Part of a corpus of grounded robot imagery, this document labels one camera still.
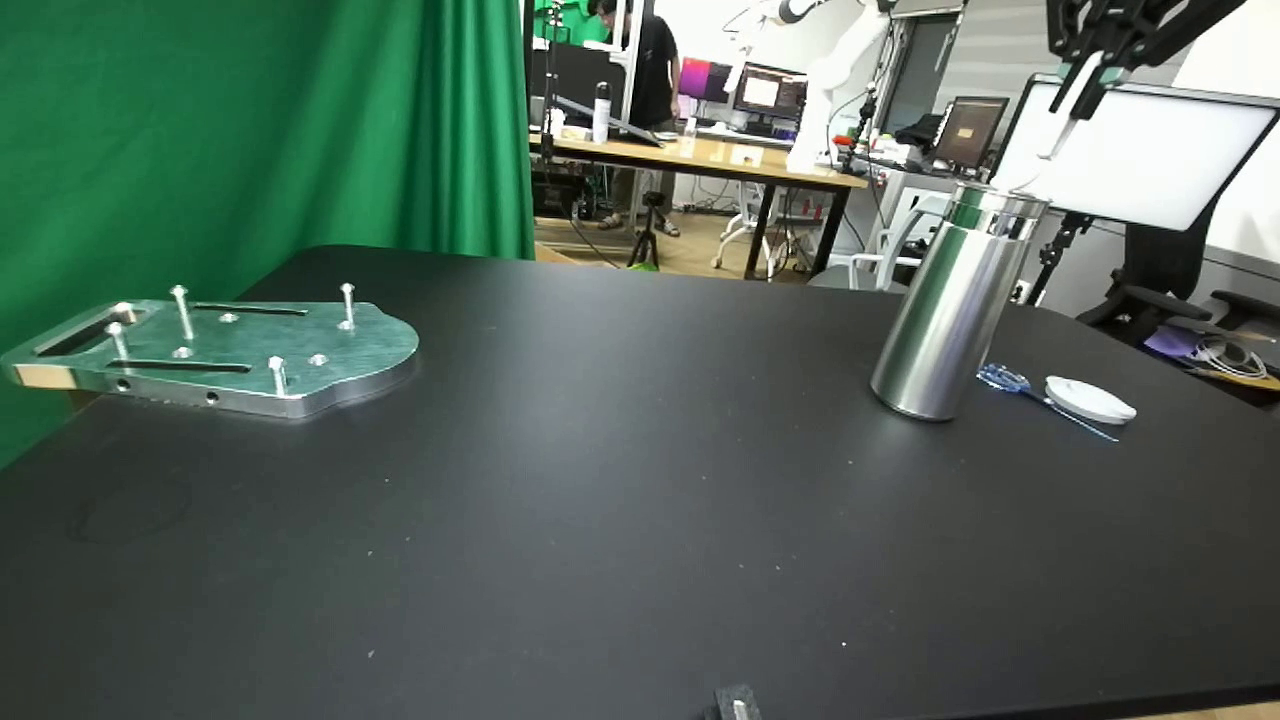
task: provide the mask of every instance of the metal plate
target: metal plate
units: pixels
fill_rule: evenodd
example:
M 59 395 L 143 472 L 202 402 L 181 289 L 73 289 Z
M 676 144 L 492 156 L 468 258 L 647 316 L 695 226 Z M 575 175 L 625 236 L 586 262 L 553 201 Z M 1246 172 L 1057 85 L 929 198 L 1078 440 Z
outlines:
M 173 299 L 107 304 L 21 345 L 5 364 L 23 390 L 310 419 L 381 395 L 421 349 L 375 304 L 187 304 L 187 326 Z

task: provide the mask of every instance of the chair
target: chair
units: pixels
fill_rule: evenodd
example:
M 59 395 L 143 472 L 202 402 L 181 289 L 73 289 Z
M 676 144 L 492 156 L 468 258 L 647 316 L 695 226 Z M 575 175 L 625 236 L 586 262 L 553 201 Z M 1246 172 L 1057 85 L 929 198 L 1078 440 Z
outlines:
M 724 270 L 724 251 L 728 243 L 743 242 L 755 233 L 755 217 L 761 217 L 761 205 L 762 205 L 762 188 L 761 185 L 734 185 L 734 214 L 728 217 L 724 233 L 721 233 L 721 249 L 712 258 L 712 270 Z M 770 249 L 768 236 L 761 243 L 761 258 L 762 258 L 762 277 L 770 285 L 776 270 L 787 262 L 787 258 L 800 258 L 800 236 L 787 233 L 785 236 L 785 249 Z
M 1202 373 L 1229 370 L 1245 380 L 1216 380 L 1216 390 L 1256 404 L 1280 409 L 1274 390 L 1256 390 L 1246 376 L 1280 376 L 1280 304 L 1211 292 L 1223 312 L 1211 319 L 1206 309 L 1187 304 L 1200 285 L 1202 236 L 1211 207 L 1197 217 L 1187 233 L 1128 229 L 1123 233 L 1123 270 L 1111 272 L 1111 292 L 1100 309 L 1078 319 L 1137 345 L 1151 356 L 1192 364 Z
M 1172 316 L 1206 319 L 1211 312 L 1187 304 L 1202 266 L 1206 220 L 1211 205 L 1187 233 L 1128 226 L 1123 270 L 1111 272 L 1106 299 L 1078 319 L 1123 345 L 1144 345 Z

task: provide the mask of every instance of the wooden desk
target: wooden desk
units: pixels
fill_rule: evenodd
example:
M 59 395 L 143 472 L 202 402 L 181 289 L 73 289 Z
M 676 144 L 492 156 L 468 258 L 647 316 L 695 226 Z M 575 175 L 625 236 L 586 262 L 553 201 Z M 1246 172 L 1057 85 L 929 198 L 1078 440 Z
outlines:
M 608 144 L 557 140 L 553 156 L 575 156 L 575 162 L 596 162 L 596 164 L 630 164 L 630 167 L 663 167 L 663 172 L 695 172 L 695 175 L 733 175 L 733 179 L 762 185 L 762 205 L 755 214 L 750 251 L 749 251 L 749 270 L 743 270 L 749 279 L 755 277 L 755 262 L 761 262 L 761 243 L 762 243 L 762 233 L 768 233 L 768 207 L 770 207 L 776 188 L 831 193 L 831 207 L 826 207 L 826 220 L 824 220 L 824 236 L 819 236 L 812 272 L 826 270 L 846 193 L 869 188 L 869 179 L 840 175 L 840 172 L 826 172 L 826 167 L 793 172 L 787 167 L 787 151 L 780 151 L 780 148 L 728 144 L 728 140 L 709 140 L 709 135 L 695 135 L 695 140 L 683 140 L 683 144 L 661 144 L 661 148 L 628 144 L 628 140 L 608 140 Z
M 320 249 L 421 373 L 316 424 L 95 402 L 0 472 L 0 718 L 1137 718 L 1280 697 L 1274 424 L 1013 309 L 971 390 L 869 395 L 894 298 Z
M 787 151 L 796 144 L 796 140 L 780 140 L 780 135 L 721 134 L 721 130 L 695 130 L 695 135 L 724 140 L 724 144 L 761 144 L 761 148 L 780 148 L 780 151 Z

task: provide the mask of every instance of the cable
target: cable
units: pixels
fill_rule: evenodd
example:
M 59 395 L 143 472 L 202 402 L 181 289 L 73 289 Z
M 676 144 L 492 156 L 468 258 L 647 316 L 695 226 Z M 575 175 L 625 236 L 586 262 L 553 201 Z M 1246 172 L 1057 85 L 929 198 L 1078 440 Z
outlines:
M 831 140 L 831 123 L 835 123 L 835 118 L 840 118 L 846 105 L 869 99 L 869 95 L 882 85 L 882 71 L 893 69 L 893 58 L 894 58 L 894 47 L 899 47 L 899 38 L 904 38 L 904 29 L 893 29 L 893 26 L 886 26 L 886 33 L 882 33 L 882 39 L 879 39 L 879 51 L 876 51 L 876 69 L 871 69 L 869 88 L 826 114 L 824 140 Z
M 582 226 L 573 226 L 573 233 L 575 233 L 578 243 L 586 243 L 586 251 L 592 251 L 598 266 L 615 270 L 615 262 L 604 258 L 598 243 L 582 233 Z

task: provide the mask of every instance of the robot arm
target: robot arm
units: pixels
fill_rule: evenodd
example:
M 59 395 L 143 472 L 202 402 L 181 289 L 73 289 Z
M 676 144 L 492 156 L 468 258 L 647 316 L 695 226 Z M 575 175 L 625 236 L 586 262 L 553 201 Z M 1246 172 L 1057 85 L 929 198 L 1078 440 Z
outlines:
M 1245 0 L 1048 0 L 1048 51 L 1066 62 L 1053 114 L 1089 121 L 1116 71 L 1163 63 Z
M 819 7 L 819 3 L 826 3 L 826 0 L 780 0 L 776 3 L 776 22 L 780 26 L 800 26 L 812 7 Z
M 850 81 L 856 62 L 869 58 L 882 33 L 886 33 L 886 3 L 864 0 L 860 18 L 844 29 L 835 47 L 808 69 L 802 118 L 787 156 L 793 167 L 819 164 L 831 140 L 826 123 L 831 123 L 835 92 Z

